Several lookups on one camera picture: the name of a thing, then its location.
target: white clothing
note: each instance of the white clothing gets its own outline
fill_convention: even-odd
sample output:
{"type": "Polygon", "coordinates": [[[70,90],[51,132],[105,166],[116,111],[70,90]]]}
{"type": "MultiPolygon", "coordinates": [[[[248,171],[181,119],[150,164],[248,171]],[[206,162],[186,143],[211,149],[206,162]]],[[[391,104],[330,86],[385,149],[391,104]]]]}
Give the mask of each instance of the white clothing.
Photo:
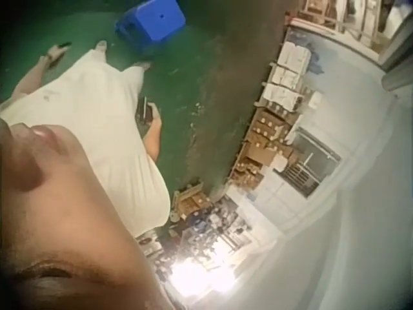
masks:
{"type": "Polygon", "coordinates": [[[165,224],[170,199],[146,153],[135,111],[144,70],[123,72],[91,50],[55,81],[33,94],[4,103],[9,124],[61,125],[81,142],[92,168],[133,236],[165,224]]]}

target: green floor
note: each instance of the green floor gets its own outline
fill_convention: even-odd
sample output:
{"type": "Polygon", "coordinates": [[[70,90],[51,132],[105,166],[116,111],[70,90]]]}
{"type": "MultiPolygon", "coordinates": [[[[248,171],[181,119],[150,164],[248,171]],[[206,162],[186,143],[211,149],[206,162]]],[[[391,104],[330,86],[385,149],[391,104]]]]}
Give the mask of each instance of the green floor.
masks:
{"type": "Polygon", "coordinates": [[[73,42],[46,80],[58,76],[97,41],[106,39],[108,62],[114,67],[123,69],[142,59],[153,63],[143,94],[161,109],[164,127],[158,165],[170,193],[194,178],[201,178],[208,190],[218,189],[252,115],[259,81],[281,40],[284,1],[243,4],[242,10],[232,9],[235,0],[225,5],[218,0],[199,4],[182,1],[187,26],[146,55],[139,55],[114,33],[120,13],[135,3],[90,0],[74,10],[70,1],[43,1],[52,4],[46,12],[34,14],[2,38],[6,48],[0,62],[0,97],[10,95],[51,45],[73,42]],[[259,17],[261,22],[254,22],[259,17]]]}

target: bare foot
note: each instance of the bare foot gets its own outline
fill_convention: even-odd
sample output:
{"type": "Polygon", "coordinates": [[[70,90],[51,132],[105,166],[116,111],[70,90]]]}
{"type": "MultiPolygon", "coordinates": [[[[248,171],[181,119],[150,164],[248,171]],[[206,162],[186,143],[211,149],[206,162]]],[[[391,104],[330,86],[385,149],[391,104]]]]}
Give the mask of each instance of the bare foot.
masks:
{"type": "Polygon", "coordinates": [[[98,42],[98,44],[95,47],[95,50],[105,53],[107,48],[108,48],[108,43],[103,40],[103,41],[98,42]]]}
{"type": "Polygon", "coordinates": [[[140,61],[140,62],[134,63],[132,66],[133,67],[141,67],[141,68],[143,68],[144,71],[146,71],[150,68],[150,62],[140,61]]]}

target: blue plastic stool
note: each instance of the blue plastic stool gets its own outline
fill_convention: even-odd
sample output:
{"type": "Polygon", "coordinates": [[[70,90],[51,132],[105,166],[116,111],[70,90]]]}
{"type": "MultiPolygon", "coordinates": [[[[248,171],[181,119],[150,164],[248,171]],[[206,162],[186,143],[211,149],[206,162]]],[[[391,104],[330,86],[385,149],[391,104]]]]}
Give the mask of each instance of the blue plastic stool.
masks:
{"type": "Polygon", "coordinates": [[[149,0],[123,14],[116,23],[116,32],[141,49],[149,43],[160,43],[184,26],[185,16],[176,0],[149,0]],[[143,38],[133,36],[132,31],[142,32],[143,38]]]}

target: window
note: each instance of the window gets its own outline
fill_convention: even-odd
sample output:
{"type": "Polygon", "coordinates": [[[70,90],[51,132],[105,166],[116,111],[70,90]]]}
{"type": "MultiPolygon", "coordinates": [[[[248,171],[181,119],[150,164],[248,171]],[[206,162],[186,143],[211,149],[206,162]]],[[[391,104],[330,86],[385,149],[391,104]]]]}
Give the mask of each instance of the window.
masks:
{"type": "Polygon", "coordinates": [[[300,153],[299,160],[281,172],[281,176],[309,197],[334,172],[341,158],[305,129],[298,128],[296,133],[292,146],[300,153]]]}

